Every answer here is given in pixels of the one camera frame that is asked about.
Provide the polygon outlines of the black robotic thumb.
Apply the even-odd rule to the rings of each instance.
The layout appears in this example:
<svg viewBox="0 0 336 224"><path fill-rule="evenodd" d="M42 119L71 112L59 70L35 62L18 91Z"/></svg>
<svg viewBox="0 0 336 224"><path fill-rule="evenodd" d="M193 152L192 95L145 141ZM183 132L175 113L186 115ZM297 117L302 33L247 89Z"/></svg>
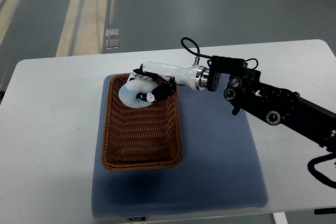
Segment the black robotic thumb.
<svg viewBox="0 0 336 224"><path fill-rule="evenodd" d="M175 83L165 82L159 84L148 93L138 93L138 98L144 102L160 102L175 93Z"/></svg>

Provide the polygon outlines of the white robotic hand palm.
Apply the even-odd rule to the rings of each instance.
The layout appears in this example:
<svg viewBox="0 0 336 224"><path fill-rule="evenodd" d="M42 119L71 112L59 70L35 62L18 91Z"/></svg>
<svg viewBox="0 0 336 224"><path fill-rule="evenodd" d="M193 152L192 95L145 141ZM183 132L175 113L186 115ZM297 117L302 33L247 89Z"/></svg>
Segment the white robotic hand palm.
<svg viewBox="0 0 336 224"><path fill-rule="evenodd" d="M209 70L201 65L189 68L158 62L145 62L140 67L143 73L153 73L165 80L174 78L176 84L188 86L193 90L204 90L207 87Z"/></svg>

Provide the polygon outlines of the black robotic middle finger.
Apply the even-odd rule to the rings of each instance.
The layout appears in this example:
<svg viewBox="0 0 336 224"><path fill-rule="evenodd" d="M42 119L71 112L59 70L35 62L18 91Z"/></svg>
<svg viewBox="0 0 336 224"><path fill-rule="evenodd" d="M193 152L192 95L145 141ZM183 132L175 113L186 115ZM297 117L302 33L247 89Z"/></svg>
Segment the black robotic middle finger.
<svg viewBox="0 0 336 224"><path fill-rule="evenodd" d="M137 69L134 69L133 72L137 75L144 75L144 72L142 70L142 67L139 67Z"/></svg>

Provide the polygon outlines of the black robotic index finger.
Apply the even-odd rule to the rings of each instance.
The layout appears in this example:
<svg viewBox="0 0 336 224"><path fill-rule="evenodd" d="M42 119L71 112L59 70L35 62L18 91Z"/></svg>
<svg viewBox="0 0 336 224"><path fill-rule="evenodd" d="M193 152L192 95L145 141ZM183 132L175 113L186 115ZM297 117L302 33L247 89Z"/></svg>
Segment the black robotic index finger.
<svg viewBox="0 0 336 224"><path fill-rule="evenodd" d="M157 74L149 73L149 75L137 74L135 72L130 73L128 81L132 80L145 80L145 81L155 81L157 79Z"/></svg>

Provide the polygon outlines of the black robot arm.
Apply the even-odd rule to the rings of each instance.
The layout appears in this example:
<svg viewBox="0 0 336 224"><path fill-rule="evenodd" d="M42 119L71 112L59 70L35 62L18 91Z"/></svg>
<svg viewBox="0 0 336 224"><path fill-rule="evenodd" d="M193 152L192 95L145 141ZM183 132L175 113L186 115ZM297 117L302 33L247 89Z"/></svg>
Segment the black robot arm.
<svg viewBox="0 0 336 224"><path fill-rule="evenodd" d="M133 70L125 87L135 91L137 101L152 104L172 96L177 86L215 92L227 74L223 96L233 106L233 115L244 110L269 125L283 124L335 154L335 113L297 92L260 82L260 71L249 68L245 59L206 56L204 67L199 65L201 57L197 54L190 68L145 62Z"/></svg>

